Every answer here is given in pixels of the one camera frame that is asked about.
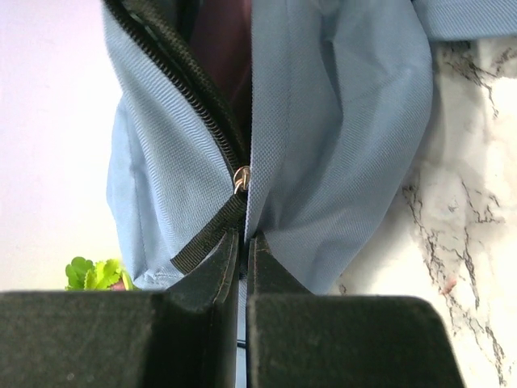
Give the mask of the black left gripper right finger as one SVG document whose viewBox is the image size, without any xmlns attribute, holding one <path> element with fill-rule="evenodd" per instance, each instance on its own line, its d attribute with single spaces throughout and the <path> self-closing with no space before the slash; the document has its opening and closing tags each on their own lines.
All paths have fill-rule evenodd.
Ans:
<svg viewBox="0 0 517 388">
<path fill-rule="evenodd" d="M 416 297 L 317 296 L 250 242 L 250 387 L 461 387 L 443 321 Z"/>
</svg>

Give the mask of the blue fabric backpack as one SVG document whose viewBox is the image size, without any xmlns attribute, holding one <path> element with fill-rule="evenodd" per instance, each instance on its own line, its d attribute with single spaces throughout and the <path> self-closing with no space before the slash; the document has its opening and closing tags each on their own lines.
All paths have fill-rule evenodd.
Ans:
<svg viewBox="0 0 517 388">
<path fill-rule="evenodd" d="M 122 98 L 107 200 L 134 283 L 165 289 L 237 226 L 326 292 L 371 238 L 431 116 L 433 41 L 516 32 L 513 1 L 251 1 L 241 126 L 190 46 L 205 1 L 106 1 Z"/>
</svg>

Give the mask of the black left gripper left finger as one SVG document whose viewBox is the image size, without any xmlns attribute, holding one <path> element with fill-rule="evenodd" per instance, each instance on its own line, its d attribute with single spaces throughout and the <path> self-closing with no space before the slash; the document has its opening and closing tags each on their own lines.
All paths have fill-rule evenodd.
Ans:
<svg viewBox="0 0 517 388">
<path fill-rule="evenodd" d="M 164 291 L 7 292 L 4 387 L 232 387 L 239 235 Z"/>
</svg>

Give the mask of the pink pencil case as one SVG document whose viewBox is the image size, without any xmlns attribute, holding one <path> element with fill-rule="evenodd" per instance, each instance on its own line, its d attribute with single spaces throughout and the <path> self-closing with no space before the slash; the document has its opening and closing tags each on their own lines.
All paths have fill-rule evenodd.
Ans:
<svg viewBox="0 0 517 388">
<path fill-rule="evenodd" d="M 207 0 L 190 46 L 201 67 L 228 100 L 237 122 L 251 117 L 251 1 Z"/>
</svg>

